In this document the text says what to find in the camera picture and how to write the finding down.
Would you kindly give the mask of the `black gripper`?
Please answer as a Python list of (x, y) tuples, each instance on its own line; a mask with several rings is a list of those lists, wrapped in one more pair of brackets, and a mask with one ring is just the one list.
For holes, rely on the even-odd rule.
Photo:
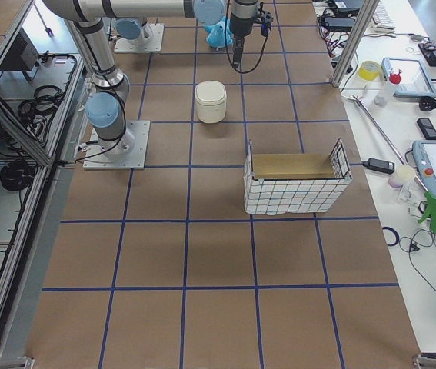
[(239, 67), (241, 66), (243, 49), (244, 49), (244, 39), (235, 36), (233, 38), (233, 55), (232, 55), (233, 69), (239, 69)]

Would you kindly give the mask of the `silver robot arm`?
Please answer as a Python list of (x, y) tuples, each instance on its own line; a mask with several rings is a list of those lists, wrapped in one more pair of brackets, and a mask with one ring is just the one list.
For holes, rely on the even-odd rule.
[(263, 36), (268, 36), (273, 20), (257, 1), (46, 1), (45, 5), (66, 21), (92, 71), (95, 93), (85, 103), (85, 116), (98, 137), (98, 150), (83, 159), (84, 167), (91, 170), (142, 169), (150, 128), (149, 121), (129, 121), (125, 116), (130, 83), (116, 65), (104, 18), (185, 17), (214, 25), (230, 11), (234, 69), (241, 64), (245, 37), (253, 25), (260, 25)]

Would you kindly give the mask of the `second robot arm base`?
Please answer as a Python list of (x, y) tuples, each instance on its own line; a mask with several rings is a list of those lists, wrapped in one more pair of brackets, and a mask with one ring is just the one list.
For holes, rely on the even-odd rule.
[(115, 23), (116, 53), (160, 52), (165, 26), (146, 18), (120, 18)]

